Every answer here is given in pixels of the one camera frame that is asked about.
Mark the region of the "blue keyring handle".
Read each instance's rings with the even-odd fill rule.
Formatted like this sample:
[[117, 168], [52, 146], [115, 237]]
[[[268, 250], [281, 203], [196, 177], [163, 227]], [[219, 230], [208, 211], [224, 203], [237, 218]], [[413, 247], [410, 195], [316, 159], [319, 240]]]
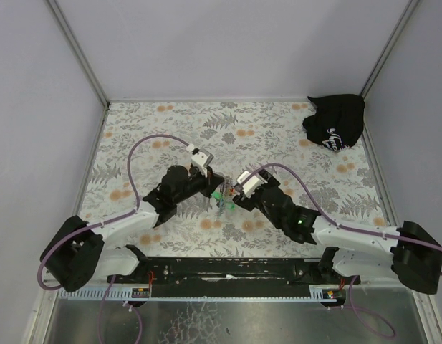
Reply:
[[225, 206], [225, 203], [223, 201], [219, 201], [217, 203], [217, 207], [218, 207], [219, 211], [224, 211], [226, 206]]

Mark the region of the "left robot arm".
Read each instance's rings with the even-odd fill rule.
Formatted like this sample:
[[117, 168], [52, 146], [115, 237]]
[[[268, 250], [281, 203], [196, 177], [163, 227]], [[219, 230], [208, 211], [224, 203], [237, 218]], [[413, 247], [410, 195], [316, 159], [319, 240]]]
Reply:
[[42, 252], [38, 270], [46, 269], [67, 292], [93, 279], [131, 275], [144, 255], [128, 239], [166, 223], [195, 194], [210, 197], [223, 182], [212, 168], [202, 174], [196, 167], [171, 166], [137, 209], [96, 224], [68, 218]]

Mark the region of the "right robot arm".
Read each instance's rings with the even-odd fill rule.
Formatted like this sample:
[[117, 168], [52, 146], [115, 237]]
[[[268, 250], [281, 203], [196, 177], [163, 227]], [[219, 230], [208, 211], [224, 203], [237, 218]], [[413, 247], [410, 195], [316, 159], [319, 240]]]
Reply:
[[442, 269], [442, 246], [419, 224], [368, 226], [337, 221], [321, 209], [296, 205], [268, 171], [244, 171], [236, 180], [234, 203], [259, 210], [299, 244], [324, 249], [320, 266], [341, 277], [392, 279], [434, 295]]

